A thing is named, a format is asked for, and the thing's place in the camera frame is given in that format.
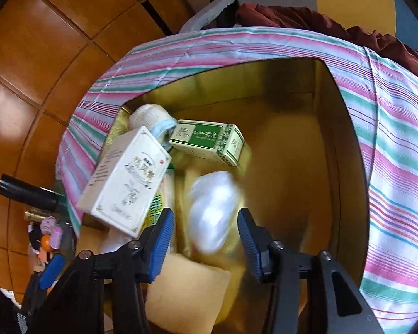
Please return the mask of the white plastic ball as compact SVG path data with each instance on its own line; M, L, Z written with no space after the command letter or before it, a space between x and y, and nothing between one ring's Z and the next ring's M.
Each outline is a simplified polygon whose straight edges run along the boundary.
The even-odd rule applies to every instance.
M234 175L215 171L198 177L190 188L187 229L196 250L204 255L220 251L240 203Z

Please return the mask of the yellow sponge block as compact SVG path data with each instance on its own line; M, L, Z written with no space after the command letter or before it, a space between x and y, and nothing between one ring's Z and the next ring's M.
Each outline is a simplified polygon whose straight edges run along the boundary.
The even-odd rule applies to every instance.
M169 333L211 333L230 280L229 271L170 252L149 284L146 317Z

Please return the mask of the white tall carton box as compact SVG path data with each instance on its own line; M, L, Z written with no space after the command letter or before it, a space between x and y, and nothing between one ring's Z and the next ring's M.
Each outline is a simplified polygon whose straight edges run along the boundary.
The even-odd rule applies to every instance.
M146 127L122 134L97 165L76 208L138 237L170 162Z

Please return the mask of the green tea box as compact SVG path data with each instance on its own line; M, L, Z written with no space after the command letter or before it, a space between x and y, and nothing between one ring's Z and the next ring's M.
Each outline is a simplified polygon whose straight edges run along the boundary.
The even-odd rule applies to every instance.
M235 124L180 119L169 144L186 154L236 167L244 136Z

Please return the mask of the orange tangerine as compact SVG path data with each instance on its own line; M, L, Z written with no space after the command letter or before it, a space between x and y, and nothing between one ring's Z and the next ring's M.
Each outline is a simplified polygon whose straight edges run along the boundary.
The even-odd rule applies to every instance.
M45 234L40 238L40 248L45 252L52 252L53 248L50 245L50 235Z

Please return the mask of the pink cloth bundle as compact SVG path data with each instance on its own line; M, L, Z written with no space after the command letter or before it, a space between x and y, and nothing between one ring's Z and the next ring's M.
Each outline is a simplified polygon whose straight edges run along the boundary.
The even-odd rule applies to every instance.
M45 234L50 235L50 245L53 250L58 250L61 246L63 230L57 223L55 217L50 216L43 219L40 223L40 231L42 236Z

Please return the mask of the gold metal tin box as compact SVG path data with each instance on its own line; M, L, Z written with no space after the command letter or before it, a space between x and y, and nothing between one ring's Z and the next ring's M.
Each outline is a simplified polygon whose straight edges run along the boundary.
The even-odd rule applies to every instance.
M104 151L146 103L175 118L239 127L245 144L232 173L240 205L315 266L308 284L299 285L303 325L309 333L368 333L376 320L359 293L369 230L365 169L326 64L259 60L171 82L124 103Z

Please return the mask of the striped bed sheet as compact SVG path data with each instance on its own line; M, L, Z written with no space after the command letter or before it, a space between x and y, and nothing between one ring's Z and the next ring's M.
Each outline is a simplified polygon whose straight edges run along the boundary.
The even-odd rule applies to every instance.
M418 322L418 77L340 38L234 27L133 48L93 82L62 135L55 177L64 185L72 225L81 227L76 203L126 101L193 73L283 57L323 60L340 89L368 178L369 253L360 290L385 333L407 333Z

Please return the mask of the dark red cloth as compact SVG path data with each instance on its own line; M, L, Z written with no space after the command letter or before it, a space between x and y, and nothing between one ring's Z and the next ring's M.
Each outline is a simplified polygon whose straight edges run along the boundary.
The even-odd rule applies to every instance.
M237 24L309 30L370 48L418 76L418 51L398 38L378 31L368 33L359 26L344 28L330 17L309 8L242 4L235 13Z

